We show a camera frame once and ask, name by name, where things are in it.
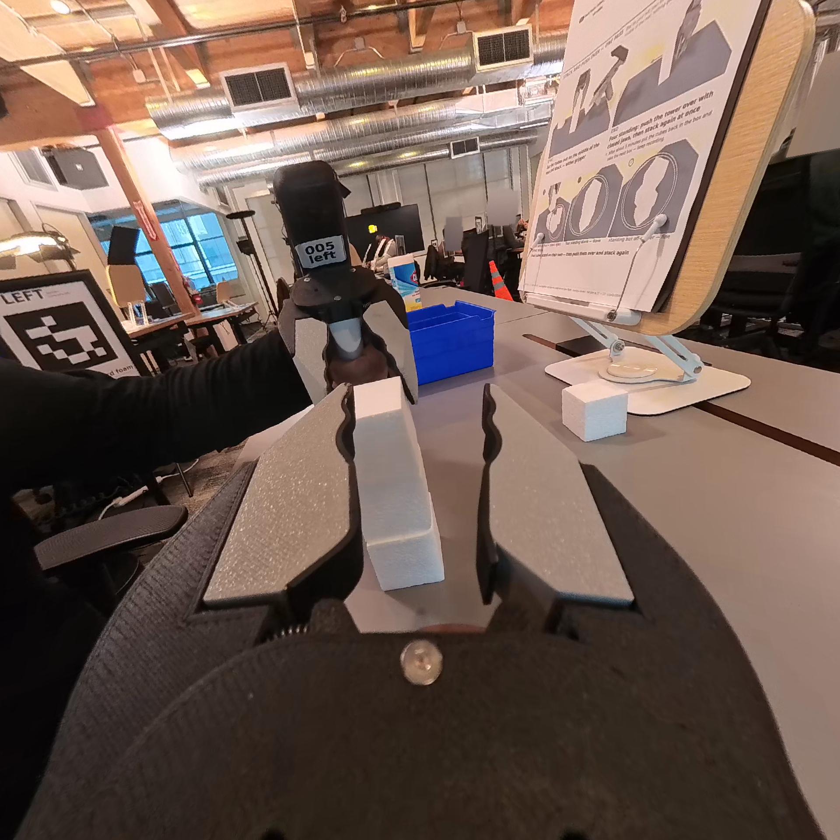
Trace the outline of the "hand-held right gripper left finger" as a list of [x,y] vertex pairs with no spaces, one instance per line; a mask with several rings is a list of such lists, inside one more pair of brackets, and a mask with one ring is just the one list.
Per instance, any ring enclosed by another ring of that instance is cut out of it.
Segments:
[[340,385],[256,465],[204,593],[208,607],[345,601],[363,572],[354,394]]

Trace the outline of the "silver air duct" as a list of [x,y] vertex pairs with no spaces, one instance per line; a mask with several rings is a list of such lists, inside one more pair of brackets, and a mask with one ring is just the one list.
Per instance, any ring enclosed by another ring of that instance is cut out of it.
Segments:
[[150,98],[156,129],[182,145],[173,152],[180,172],[200,186],[244,182],[278,166],[308,160],[341,161],[409,146],[497,133],[543,119],[548,97],[530,97],[529,84],[560,73],[566,35],[542,37],[528,58],[485,65],[488,46],[507,33],[480,35],[472,46],[336,66],[276,79],[292,93],[269,102],[234,104],[235,81],[267,79],[270,69],[227,74],[222,90]]

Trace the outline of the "person's left forearm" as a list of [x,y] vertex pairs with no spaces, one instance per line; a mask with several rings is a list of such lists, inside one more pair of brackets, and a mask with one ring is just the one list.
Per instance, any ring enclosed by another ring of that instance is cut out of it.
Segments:
[[50,373],[2,360],[2,505],[57,481],[195,459],[310,404],[278,332],[156,376]]

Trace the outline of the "person's left hand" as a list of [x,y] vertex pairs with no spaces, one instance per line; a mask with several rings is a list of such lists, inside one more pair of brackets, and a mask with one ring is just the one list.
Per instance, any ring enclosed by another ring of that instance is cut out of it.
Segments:
[[339,345],[330,339],[325,354],[325,381],[329,389],[341,384],[378,382],[391,376],[385,354],[372,343],[363,344],[356,358],[345,359],[340,354]]

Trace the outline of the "black wall screen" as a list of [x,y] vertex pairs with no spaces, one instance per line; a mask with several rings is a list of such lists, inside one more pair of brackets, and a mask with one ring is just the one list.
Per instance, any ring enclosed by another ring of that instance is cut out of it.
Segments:
[[394,206],[386,209],[373,208],[361,214],[346,218],[349,241],[359,257],[368,254],[370,259],[375,250],[376,237],[402,236],[405,250],[409,254],[425,252],[426,241],[421,225],[418,205]]

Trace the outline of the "black mesh chair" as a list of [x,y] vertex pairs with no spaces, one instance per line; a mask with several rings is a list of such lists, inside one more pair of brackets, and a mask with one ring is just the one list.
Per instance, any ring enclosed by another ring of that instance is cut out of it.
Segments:
[[839,152],[771,163],[695,338],[806,360],[838,328]]

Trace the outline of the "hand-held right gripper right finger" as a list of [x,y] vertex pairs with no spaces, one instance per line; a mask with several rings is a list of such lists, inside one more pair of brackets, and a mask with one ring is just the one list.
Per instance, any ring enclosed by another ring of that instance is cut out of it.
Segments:
[[630,606],[634,595],[576,456],[486,384],[476,574],[481,600]]

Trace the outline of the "wipes canister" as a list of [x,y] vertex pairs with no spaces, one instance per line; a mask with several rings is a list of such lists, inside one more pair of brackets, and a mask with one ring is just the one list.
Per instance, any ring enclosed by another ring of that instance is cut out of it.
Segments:
[[387,260],[388,277],[392,287],[403,300],[406,312],[422,307],[419,269],[413,255],[397,255]]

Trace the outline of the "blue plastic bin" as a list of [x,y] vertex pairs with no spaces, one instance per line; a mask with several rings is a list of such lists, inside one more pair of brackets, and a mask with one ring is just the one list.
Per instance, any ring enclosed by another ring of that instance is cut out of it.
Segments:
[[408,312],[418,384],[492,367],[495,316],[493,309],[463,301]]

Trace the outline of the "instruction sheet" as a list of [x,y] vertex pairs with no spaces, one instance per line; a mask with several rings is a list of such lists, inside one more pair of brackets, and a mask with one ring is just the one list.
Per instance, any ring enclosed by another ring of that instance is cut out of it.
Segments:
[[533,188],[524,300],[620,318],[664,305],[769,5],[574,3]]

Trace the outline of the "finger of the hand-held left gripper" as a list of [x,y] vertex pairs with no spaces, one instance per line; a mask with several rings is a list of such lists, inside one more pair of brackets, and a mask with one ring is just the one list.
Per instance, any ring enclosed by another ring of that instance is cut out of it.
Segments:
[[327,324],[304,313],[281,313],[278,330],[311,404],[317,405],[330,392],[327,362],[324,360],[329,342]]
[[409,403],[415,405],[418,399],[418,379],[408,327],[403,324],[389,303],[370,305],[364,312],[363,321],[382,343],[389,370],[400,375],[406,398]]

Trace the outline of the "wooden document stand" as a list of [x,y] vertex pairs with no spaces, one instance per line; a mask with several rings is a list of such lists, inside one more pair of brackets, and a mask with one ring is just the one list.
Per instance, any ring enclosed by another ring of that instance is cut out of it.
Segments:
[[710,175],[675,284],[656,311],[608,311],[570,301],[541,299],[531,306],[567,316],[601,348],[550,364],[545,374],[564,385],[602,379],[629,394],[628,411],[659,415],[745,390],[744,375],[705,366],[677,339],[710,306],[729,266],[768,164],[779,125],[789,109],[814,36],[806,2],[769,2],[721,153]]

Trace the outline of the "white foam cube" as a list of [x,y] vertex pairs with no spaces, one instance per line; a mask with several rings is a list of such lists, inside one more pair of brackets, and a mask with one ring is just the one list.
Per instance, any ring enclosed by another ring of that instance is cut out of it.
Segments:
[[432,497],[406,509],[385,511],[372,496],[360,498],[364,548],[384,592],[442,582],[445,565]]
[[354,465],[365,541],[389,543],[425,532],[431,503],[416,429],[396,377],[353,389]]
[[624,434],[628,399],[623,388],[602,379],[568,386],[561,396],[563,425],[584,442]]

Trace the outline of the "white power strip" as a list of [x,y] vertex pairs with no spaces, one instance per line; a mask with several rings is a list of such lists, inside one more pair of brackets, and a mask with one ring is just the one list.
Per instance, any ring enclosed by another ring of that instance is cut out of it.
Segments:
[[150,492],[149,487],[148,486],[142,486],[141,488],[139,488],[139,489],[137,489],[133,492],[130,492],[126,496],[113,498],[101,510],[101,512],[98,515],[98,519],[99,520],[103,519],[105,517],[106,513],[109,510],[123,508],[124,506],[130,504],[131,502],[141,498],[143,494],[146,494],[148,492]]

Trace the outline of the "black framed marker sign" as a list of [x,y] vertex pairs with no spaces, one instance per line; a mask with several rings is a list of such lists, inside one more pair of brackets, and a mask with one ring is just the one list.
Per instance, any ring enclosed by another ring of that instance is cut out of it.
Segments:
[[47,372],[151,374],[87,269],[2,280],[1,356]]

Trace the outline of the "black loudspeaker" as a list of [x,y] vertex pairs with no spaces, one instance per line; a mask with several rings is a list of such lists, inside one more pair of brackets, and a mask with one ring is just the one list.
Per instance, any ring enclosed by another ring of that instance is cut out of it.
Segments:
[[61,186],[78,191],[109,186],[97,157],[89,150],[49,146],[41,149],[41,153]]

